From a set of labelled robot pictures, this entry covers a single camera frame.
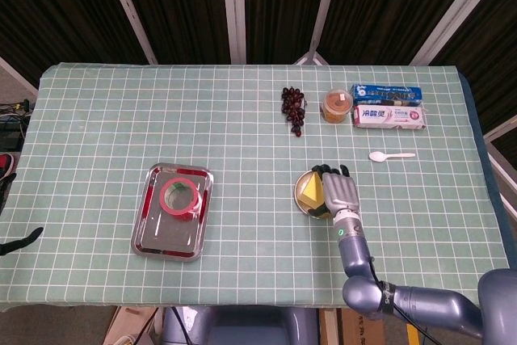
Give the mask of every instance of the bunch of grapes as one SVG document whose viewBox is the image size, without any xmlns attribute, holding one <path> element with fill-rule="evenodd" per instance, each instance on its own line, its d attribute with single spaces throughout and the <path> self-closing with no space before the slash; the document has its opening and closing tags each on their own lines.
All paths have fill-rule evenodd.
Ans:
<svg viewBox="0 0 517 345">
<path fill-rule="evenodd" d="M 282 90 L 282 113 L 287 116 L 287 120 L 292 123 L 291 132 L 297 137 L 301 137 L 301 127 L 304 125 L 305 100 L 304 94 L 299 89 L 284 88 Z"/>
</svg>

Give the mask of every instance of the green grid tablecloth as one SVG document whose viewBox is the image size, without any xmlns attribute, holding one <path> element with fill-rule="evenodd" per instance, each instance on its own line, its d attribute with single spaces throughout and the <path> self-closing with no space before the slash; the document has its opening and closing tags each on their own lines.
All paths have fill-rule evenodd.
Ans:
<svg viewBox="0 0 517 345">
<path fill-rule="evenodd" d="M 353 82 L 422 87 L 423 131 L 327 124 L 318 101 Z M 284 86 L 309 101 L 304 134 L 280 113 Z M 372 163 L 371 150 L 416 158 Z M 0 236 L 42 237 L 0 259 L 4 305 L 343 305 L 330 221 L 300 213 L 299 175 L 349 166 L 380 278 L 450 288 L 506 267 L 458 73 L 453 67 L 112 66 L 61 64 L 40 96 L 0 217 Z M 204 252 L 146 259 L 130 237 L 156 162 L 215 177 Z"/>
</svg>

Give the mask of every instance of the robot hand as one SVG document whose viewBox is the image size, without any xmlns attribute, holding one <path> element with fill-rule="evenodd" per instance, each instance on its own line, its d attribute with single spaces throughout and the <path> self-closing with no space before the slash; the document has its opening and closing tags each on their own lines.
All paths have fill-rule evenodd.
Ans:
<svg viewBox="0 0 517 345">
<path fill-rule="evenodd" d="M 316 209 L 309 210 L 311 216 L 319 217 L 330 212 L 336 217 L 340 212 L 359 211 L 359 196 L 355 188 L 355 182 L 350 178 L 346 166 L 341 165 L 341 172 L 338 169 L 331 169 L 328 165 L 318 165 L 312 168 L 320 176 L 323 182 L 325 203 Z"/>
</svg>

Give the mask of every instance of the yellow sponge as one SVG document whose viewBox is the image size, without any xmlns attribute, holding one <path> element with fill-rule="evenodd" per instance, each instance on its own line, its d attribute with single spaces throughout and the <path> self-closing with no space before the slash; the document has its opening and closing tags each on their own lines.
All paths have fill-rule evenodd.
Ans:
<svg viewBox="0 0 517 345">
<path fill-rule="evenodd" d="M 304 191 L 298 197 L 298 200 L 312 209 L 317 208 L 325 202 L 322 181 L 317 173 L 313 173 L 311 175 L 309 181 L 305 185 Z"/>
</svg>

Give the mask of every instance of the floor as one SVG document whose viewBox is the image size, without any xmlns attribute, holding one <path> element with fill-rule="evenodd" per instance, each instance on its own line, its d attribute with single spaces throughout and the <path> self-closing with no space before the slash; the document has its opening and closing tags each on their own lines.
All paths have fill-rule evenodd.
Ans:
<svg viewBox="0 0 517 345">
<path fill-rule="evenodd" d="M 0 69 L 0 96 L 4 103 L 31 99 L 16 80 Z M 56 307 L 32 305 L 0 313 L 0 345 L 60 345 L 71 343 L 103 343 L 104 335 L 115 311 L 114 307 Z M 481 341 L 445 330 L 429 329 L 443 344 L 480 345 Z M 408 344 L 406 325 L 396 318 L 385 319 L 386 345 Z"/>
</svg>

